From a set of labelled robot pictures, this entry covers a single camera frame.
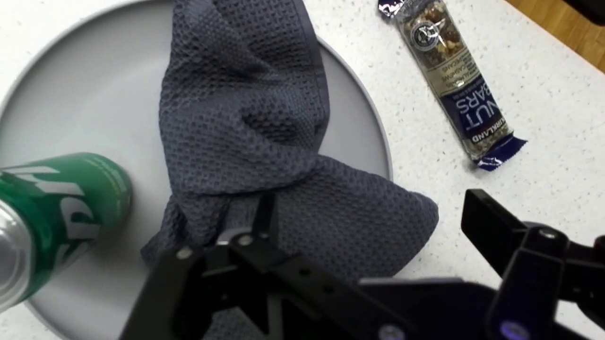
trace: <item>speckled countertop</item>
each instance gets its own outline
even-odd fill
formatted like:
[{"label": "speckled countertop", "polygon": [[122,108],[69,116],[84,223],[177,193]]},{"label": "speckled countertop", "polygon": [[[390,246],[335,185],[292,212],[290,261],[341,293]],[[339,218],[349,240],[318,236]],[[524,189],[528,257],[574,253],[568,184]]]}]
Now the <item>speckled countertop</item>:
[{"label": "speckled countertop", "polygon": [[[50,42],[84,19],[127,0],[4,0],[0,95]],[[318,34],[356,72],[388,136],[394,180],[441,206],[428,248],[405,278],[498,276],[460,233],[464,191],[487,189],[511,212],[591,244],[605,235],[605,78],[505,0],[451,0],[451,10],[505,117],[530,146],[496,174],[468,170],[466,155],[398,32],[375,0],[307,0]],[[591,338],[605,333],[562,306],[560,320]],[[27,306],[0,316],[4,340],[52,340]]]}]

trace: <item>soda can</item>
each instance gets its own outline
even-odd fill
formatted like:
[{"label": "soda can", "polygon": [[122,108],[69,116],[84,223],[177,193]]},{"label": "soda can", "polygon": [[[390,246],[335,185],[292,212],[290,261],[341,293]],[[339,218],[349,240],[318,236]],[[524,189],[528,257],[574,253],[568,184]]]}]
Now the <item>soda can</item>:
[{"label": "soda can", "polygon": [[95,153],[0,170],[0,312],[125,225],[131,206],[129,176]]}]

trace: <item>gray towel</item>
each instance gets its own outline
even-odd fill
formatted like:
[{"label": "gray towel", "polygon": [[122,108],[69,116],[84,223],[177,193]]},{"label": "gray towel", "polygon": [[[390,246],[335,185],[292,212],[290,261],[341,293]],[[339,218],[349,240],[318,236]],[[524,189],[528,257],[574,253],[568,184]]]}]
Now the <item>gray towel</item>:
[{"label": "gray towel", "polygon": [[[178,0],[161,97],[173,197],[144,248],[207,248],[237,197],[277,193],[279,248],[335,276],[394,276],[428,242],[437,206],[318,155],[328,82],[303,0]],[[224,314],[216,338],[248,338]]]}]

